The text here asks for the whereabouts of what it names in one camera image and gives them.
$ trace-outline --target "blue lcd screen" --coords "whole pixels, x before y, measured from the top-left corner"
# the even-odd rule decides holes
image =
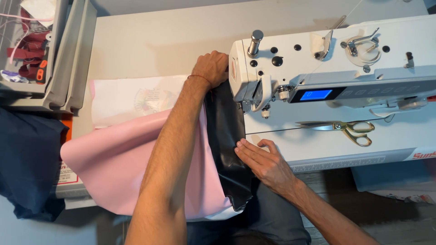
[[[333,90],[306,91],[300,100],[325,99]]]

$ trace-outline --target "hairy arm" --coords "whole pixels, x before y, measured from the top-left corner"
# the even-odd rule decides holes
[[[258,146],[245,139],[236,143],[235,152],[253,173],[272,191],[283,196],[321,232],[332,245],[378,245],[370,235],[342,215],[301,180],[297,179],[271,140],[261,140]]]
[[[127,233],[126,245],[186,244],[185,185],[195,129],[206,92],[228,78],[228,56],[200,56],[154,145]]]

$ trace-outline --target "gold scissors handle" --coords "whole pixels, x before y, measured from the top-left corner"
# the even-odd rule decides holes
[[[367,134],[363,134],[363,135],[359,135],[359,136],[354,136],[352,135],[348,130],[343,130],[343,132],[345,133],[345,135],[347,135],[351,140],[353,140],[356,144],[360,145],[360,146],[370,146],[372,144],[372,140],[370,138],[368,138]],[[357,140],[359,138],[364,138],[367,142],[366,144],[360,144],[359,142],[357,142]]]
[[[369,126],[369,129],[354,129],[354,126],[356,126],[357,124],[360,123],[366,123]],[[371,131],[373,131],[375,129],[374,124],[370,123],[370,122],[349,122],[347,123],[347,129],[355,132],[355,133],[369,133]]]

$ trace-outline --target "table surface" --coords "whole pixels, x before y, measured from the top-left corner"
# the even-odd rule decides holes
[[[88,81],[189,74],[199,55],[228,53],[255,29],[271,36],[326,30],[344,14],[348,25],[428,14],[422,0],[363,0],[356,7],[359,2],[262,0],[99,17]],[[73,138],[92,131],[91,103],[87,86],[73,117]]]

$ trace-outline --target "pink faux leather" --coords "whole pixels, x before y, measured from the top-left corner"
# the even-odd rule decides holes
[[[132,215],[148,159],[170,111],[94,130],[62,146],[62,159],[81,178],[97,205]],[[186,218],[203,218],[231,206],[209,147],[202,107],[186,182]]]

